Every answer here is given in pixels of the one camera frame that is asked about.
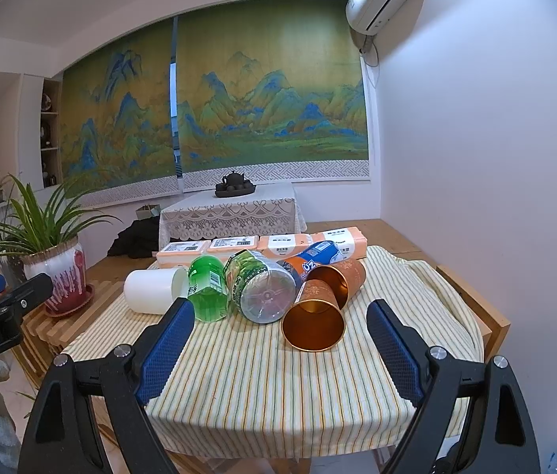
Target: mountain painting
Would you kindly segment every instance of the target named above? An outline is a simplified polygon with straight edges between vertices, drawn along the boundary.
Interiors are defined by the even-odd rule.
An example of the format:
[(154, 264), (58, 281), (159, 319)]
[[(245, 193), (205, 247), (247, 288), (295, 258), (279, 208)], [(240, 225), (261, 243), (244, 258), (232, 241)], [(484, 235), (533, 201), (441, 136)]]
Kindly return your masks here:
[(368, 161), (362, 72), (345, 4), (253, 0), (179, 17), (177, 117), (185, 174)]
[(172, 20), (143, 28), (63, 74), (63, 177), (100, 190), (173, 176)]

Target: black teapot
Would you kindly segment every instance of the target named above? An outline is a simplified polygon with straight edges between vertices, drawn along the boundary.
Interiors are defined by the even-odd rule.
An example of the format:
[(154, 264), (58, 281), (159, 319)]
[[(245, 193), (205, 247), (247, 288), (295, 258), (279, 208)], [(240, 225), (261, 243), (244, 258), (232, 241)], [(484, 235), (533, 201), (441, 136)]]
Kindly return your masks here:
[(221, 183), (214, 186), (214, 194), (218, 198), (230, 198), (233, 196), (245, 196), (252, 194), (256, 185), (245, 179), (245, 174), (232, 171), (229, 175), (221, 178)]

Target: black cloth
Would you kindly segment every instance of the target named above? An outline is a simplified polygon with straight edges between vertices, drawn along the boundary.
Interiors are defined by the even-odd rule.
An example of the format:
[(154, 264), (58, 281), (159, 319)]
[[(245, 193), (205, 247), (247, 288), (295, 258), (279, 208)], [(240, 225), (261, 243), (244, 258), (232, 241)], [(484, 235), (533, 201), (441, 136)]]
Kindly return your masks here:
[(118, 234), (107, 256), (126, 254), (129, 258), (149, 258), (159, 251), (159, 215), (131, 223)]

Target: green bottle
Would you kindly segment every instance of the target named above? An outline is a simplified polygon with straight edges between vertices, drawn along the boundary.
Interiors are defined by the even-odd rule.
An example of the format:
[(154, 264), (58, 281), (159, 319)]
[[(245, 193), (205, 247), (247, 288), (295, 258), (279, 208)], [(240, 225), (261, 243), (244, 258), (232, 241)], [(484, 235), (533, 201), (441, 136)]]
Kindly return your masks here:
[(195, 318), (202, 322), (215, 322), (226, 316), (228, 288), (219, 258), (204, 254), (191, 263), (189, 300), (195, 309)]

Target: blue gripper pad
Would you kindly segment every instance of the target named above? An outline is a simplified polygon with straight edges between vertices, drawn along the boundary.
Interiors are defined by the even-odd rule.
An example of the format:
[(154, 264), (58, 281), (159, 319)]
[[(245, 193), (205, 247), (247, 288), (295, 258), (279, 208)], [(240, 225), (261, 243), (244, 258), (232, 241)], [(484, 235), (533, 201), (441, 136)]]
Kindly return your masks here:
[(135, 397), (141, 405), (146, 406), (151, 398), (162, 393), (194, 325), (195, 310), (192, 303), (185, 299), (142, 362), (140, 385), (135, 392)]
[(399, 332), (382, 310), (379, 301), (373, 301), (366, 311), (366, 326), (372, 341), (388, 369), (397, 392), (417, 408), (425, 395), (421, 382), (421, 368), (413, 354), (406, 347)]

